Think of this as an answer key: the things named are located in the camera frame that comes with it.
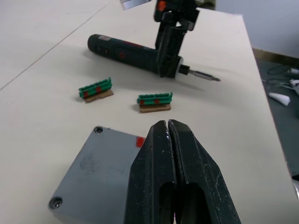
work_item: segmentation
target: gray floor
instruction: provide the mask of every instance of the gray floor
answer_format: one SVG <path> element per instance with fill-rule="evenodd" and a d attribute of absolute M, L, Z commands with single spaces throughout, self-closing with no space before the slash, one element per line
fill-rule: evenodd
<path fill-rule="evenodd" d="M 278 64 L 257 60 L 257 65 L 263 80 L 286 78 L 286 73 L 280 75 L 268 74 L 268 70 Z M 268 102 L 290 172 L 292 175 L 297 175 L 299 174 L 299 96 L 295 91 L 290 89 L 277 87 L 266 82 L 263 82 L 263 85 L 267 94 L 269 94 L 269 92 L 279 93 L 287 95 L 291 99 L 288 106 L 283 106 L 269 97 Z"/>

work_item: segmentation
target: metal plate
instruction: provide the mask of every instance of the metal plate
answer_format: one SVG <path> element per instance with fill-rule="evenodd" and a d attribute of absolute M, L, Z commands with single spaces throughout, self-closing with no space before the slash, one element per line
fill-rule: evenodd
<path fill-rule="evenodd" d="M 122 224 L 137 138 L 95 128 L 52 197 L 62 202 L 49 202 L 53 214 L 65 224 Z"/>

